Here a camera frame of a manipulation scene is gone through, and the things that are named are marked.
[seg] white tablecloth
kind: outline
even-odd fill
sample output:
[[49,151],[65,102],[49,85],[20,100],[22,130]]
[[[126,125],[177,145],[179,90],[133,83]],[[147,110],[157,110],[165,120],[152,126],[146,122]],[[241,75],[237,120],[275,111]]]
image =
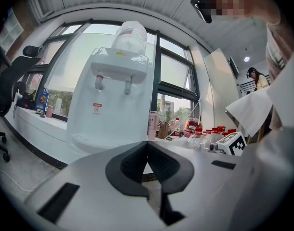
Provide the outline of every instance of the white tablecloth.
[[251,137],[263,125],[272,108],[272,101],[266,92],[268,89],[254,91],[226,107]]

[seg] window frame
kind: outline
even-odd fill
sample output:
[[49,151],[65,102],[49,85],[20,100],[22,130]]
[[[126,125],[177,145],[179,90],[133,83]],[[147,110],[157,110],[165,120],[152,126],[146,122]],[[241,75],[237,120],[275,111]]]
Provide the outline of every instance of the window frame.
[[[78,22],[72,22],[72,23],[64,23],[60,27],[58,27],[43,43],[43,45],[49,44],[51,42],[56,42],[56,41],[61,41],[65,40],[65,42],[61,45],[61,47],[57,50],[56,54],[53,56],[49,64],[39,64],[34,67],[32,67],[22,78],[22,82],[26,83],[28,76],[30,73],[42,73],[42,79],[40,81],[38,90],[36,92],[36,98],[35,100],[38,99],[40,90],[44,89],[44,85],[47,82],[50,73],[53,69],[53,66],[57,63],[60,55],[63,53],[63,51],[75,40],[79,35],[88,28],[91,24],[108,24],[108,25],[116,25],[116,26],[121,26],[123,22],[119,21],[108,21],[108,20],[88,20],[88,21],[78,21]],[[81,24],[81,26],[74,31],[71,34],[65,34],[62,35],[62,32],[65,31],[69,26],[74,26]],[[176,40],[162,34],[160,31],[155,31],[149,28],[146,28],[146,31],[150,34],[155,35],[155,57],[154,57],[154,81],[153,81],[153,90],[152,90],[152,97],[151,97],[151,105],[150,105],[150,110],[157,110],[157,100],[158,100],[158,93],[173,96],[176,98],[184,98],[187,100],[191,101],[191,110],[193,110],[194,105],[198,102],[200,98],[200,92],[199,92],[199,86],[198,86],[198,79],[196,75],[196,70],[194,67],[194,64],[189,61],[188,58],[188,52],[191,54],[191,59],[192,53],[189,49],[189,47],[186,47],[182,45],[181,43],[177,42]],[[160,46],[160,38],[163,38],[181,48],[183,48],[185,52],[185,57],[182,57],[164,47]],[[182,64],[185,64],[189,66],[189,73],[193,76],[193,79],[189,79],[189,87],[190,89],[194,90],[188,90],[186,88],[181,88],[175,85],[172,85],[170,83],[161,81],[161,55],[164,54],[166,56],[169,56],[173,58],[176,61],[179,61]],[[194,111],[194,115],[198,116],[198,107]],[[59,115],[53,113],[52,115],[53,118],[62,120],[67,122],[67,116],[65,115]]]
[[[155,72],[154,72],[154,82],[153,82],[153,90],[152,90],[152,98],[151,98],[151,106],[150,110],[157,110],[157,102],[158,102],[158,93],[180,98],[180,99],[187,99],[191,101],[191,110],[193,110],[194,106],[197,104],[198,100],[200,99],[200,90],[199,90],[199,84],[198,84],[198,79],[197,79],[197,74],[196,74],[196,69],[193,64],[193,62],[189,61],[185,57],[180,56],[179,54],[170,51],[167,48],[164,48],[160,46],[160,38],[163,38],[181,48],[183,48],[184,52],[186,53],[187,56],[187,51],[190,52],[191,54],[191,59],[192,53],[190,51],[189,46],[184,46],[181,43],[173,40],[172,38],[169,38],[165,35],[163,35],[160,31],[157,31],[156,34],[156,56],[155,56]],[[189,67],[189,73],[193,76],[193,79],[189,79],[189,87],[190,90],[186,88],[182,88],[164,81],[161,81],[161,56],[166,55],[174,60],[187,65]],[[194,110],[194,116],[198,117],[199,115],[199,107]]]

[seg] pink bottle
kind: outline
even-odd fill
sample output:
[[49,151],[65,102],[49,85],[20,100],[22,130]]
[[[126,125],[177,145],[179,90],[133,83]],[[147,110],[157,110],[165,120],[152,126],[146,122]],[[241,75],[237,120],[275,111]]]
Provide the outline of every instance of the pink bottle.
[[46,117],[52,118],[52,114],[53,114],[53,107],[49,105],[48,108],[46,109]]
[[149,112],[149,122],[148,122],[148,139],[154,140],[156,138],[157,127],[159,124],[159,114],[157,111]]

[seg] cable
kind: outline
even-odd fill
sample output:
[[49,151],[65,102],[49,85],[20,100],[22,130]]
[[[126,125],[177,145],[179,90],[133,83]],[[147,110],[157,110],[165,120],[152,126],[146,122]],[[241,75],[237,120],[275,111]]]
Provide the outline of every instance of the cable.
[[12,177],[10,175],[8,175],[6,172],[3,172],[2,170],[0,170],[0,173],[5,174],[6,176],[8,176],[20,189],[22,189],[25,192],[31,193],[33,192],[33,190],[26,190],[24,188],[22,188],[15,180],[12,179]]

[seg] dispenser tap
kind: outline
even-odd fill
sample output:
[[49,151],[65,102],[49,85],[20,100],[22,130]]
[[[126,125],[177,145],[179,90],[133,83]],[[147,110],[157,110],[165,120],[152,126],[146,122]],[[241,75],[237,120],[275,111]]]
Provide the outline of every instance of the dispenser tap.
[[102,81],[103,81],[103,75],[101,75],[101,73],[99,73],[97,75],[97,77],[95,78],[95,84],[94,84],[94,87],[96,89],[99,89],[99,90],[103,90],[104,89],[104,85],[102,84]]
[[126,80],[123,93],[129,95],[131,93],[132,79],[135,75],[130,76],[130,80]]

